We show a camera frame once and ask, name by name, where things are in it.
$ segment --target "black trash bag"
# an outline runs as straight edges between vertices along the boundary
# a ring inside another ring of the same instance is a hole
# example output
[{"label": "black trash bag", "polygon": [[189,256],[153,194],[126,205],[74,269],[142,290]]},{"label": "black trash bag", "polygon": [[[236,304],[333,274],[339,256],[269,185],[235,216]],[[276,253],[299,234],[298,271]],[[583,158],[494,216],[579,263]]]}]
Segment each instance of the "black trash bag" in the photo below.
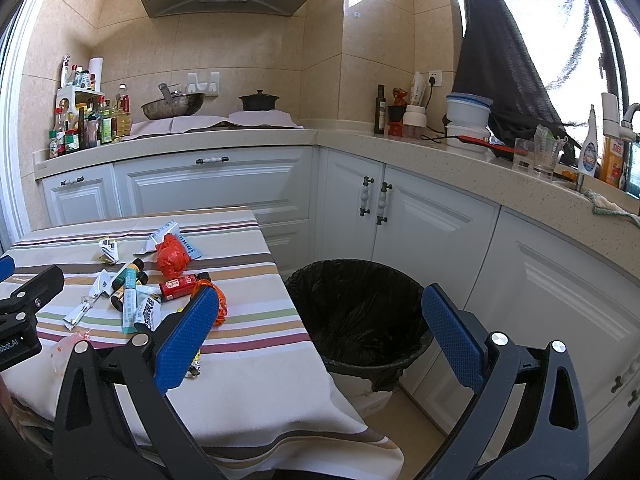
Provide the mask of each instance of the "black trash bag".
[{"label": "black trash bag", "polygon": [[391,391],[433,335],[422,317],[424,288],[399,270],[363,260],[327,260],[294,272],[285,286],[330,372]]}]

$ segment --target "kitchen countertop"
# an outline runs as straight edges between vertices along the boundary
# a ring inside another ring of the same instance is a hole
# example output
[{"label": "kitchen countertop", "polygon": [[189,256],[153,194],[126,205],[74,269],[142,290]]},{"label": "kitchen countertop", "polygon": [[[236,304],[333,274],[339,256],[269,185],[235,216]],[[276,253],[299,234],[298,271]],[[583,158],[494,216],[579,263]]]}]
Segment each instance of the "kitchen countertop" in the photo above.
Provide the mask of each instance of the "kitchen countertop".
[{"label": "kitchen countertop", "polygon": [[337,130],[219,130],[115,142],[34,165],[36,180],[97,164],[165,153],[242,146],[324,146],[372,158],[496,202],[585,245],[640,280],[640,231],[591,213],[584,196],[512,171],[511,164],[429,141]]}]

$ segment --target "red plastic bag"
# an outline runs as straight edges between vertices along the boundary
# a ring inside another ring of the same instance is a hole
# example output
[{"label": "red plastic bag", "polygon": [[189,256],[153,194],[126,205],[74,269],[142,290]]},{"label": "red plastic bag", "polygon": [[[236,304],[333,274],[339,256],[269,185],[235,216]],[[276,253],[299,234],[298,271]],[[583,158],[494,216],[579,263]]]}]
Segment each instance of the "red plastic bag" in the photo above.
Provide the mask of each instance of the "red plastic bag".
[{"label": "red plastic bag", "polygon": [[180,276],[191,261],[180,240],[171,233],[164,235],[162,243],[156,245],[156,250],[158,251],[158,269],[169,280]]}]

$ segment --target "silver bolt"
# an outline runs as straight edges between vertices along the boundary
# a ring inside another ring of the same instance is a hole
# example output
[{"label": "silver bolt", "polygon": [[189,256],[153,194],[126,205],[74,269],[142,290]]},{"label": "silver bolt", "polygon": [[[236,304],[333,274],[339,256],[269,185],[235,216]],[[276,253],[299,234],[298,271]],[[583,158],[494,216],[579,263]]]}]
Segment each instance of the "silver bolt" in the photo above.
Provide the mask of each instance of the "silver bolt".
[{"label": "silver bolt", "polygon": [[509,338],[502,332],[494,332],[491,334],[491,341],[496,343],[498,346],[505,346],[509,342]]},{"label": "silver bolt", "polygon": [[136,334],[132,339],[133,346],[144,346],[149,342],[149,336],[147,334]]},{"label": "silver bolt", "polygon": [[564,343],[562,341],[558,341],[558,340],[553,341],[551,343],[551,348],[553,348],[559,354],[561,354],[561,353],[566,351],[566,346],[564,346]]},{"label": "silver bolt", "polygon": [[89,343],[87,341],[80,341],[76,343],[76,346],[74,346],[74,352],[76,352],[76,354],[81,354],[83,352],[86,352],[88,348]]}]

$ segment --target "striped tablecloth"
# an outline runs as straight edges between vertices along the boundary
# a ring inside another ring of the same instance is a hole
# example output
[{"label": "striped tablecloth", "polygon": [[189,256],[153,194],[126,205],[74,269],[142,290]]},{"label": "striped tablecloth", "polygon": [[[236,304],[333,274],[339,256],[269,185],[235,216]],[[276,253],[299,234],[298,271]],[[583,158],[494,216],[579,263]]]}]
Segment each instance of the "striped tablecloth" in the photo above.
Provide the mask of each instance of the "striped tablecloth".
[{"label": "striped tablecloth", "polygon": [[[211,330],[202,348],[199,377],[185,379],[167,396],[191,434],[232,480],[256,470],[304,469],[357,480],[394,480],[402,453],[368,428],[336,389],[291,302],[251,210],[244,207],[187,211],[62,226],[29,234],[8,251],[15,274],[0,283],[0,298],[51,264],[65,274],[65,288],[38,313],[43,351],[2,374],[12,395],[53,420],[62,377],[54,373],[47,345],[69,334],[62,318],[88,292],[101,269],[99,238],[118,241],[120,260],[167,221],[202,257],[188,270],[207,270],[225,293],[226,322]],[[156,254],[148,254],[150,283],[164,281]],[[188,298],[166,302],[163,316]],[[100,298],[79,325],[94,346],[123,344],[120,313]],[[126,388],[120,402],[137,441],[150,445]]]}]

